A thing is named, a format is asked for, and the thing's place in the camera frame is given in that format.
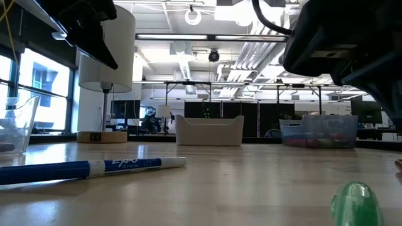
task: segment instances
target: desk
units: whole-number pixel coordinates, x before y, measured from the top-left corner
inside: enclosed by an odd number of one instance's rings
[[[331,199],[352,180],[376,192],[387,226],[402,222],[400,154],[384,151],[65,143],[30,146],[0,165],[162,156],[186,156],[188,166],[0,186],[0,225],[330,226]]]
[[[357,129],[357,137],[359,139],[371,138],[382,141],[384,133],[400,133],[396,129]]]

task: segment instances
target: white lampshade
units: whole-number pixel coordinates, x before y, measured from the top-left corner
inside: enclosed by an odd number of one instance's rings
[[[156,118],[159,119],[170,119],[170,106],[169,105],[158,105],[156,108]]]
[[[136,20],[126,9],[115,7],[117,18],[102,22],[102,27],[106,46],[119,68],[113,70],[81,55],[79,85],[84,89],[102,92],[101,83],[113,84],[114,92],[130,92],[132,89]]]

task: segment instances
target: blue marker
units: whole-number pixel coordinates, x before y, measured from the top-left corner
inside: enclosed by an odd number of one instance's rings
[[[74,161],[0,167],[0,185],[88,178],[185,166],[186,157]]]

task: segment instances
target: computer monitor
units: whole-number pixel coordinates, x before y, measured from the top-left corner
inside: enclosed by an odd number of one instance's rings
[[[359,116],[359,123],[382,124],[381,106],[373,101],[352,100],[352,115]]]
[[[111,118],[139,119],[140,103],[140,100],[113,100],[111,105]]]

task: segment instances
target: clear plastic cup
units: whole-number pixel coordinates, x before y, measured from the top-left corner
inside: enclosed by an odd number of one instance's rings
[[[30,141],[39,97],[0,100],[0,157],[22,154]]]

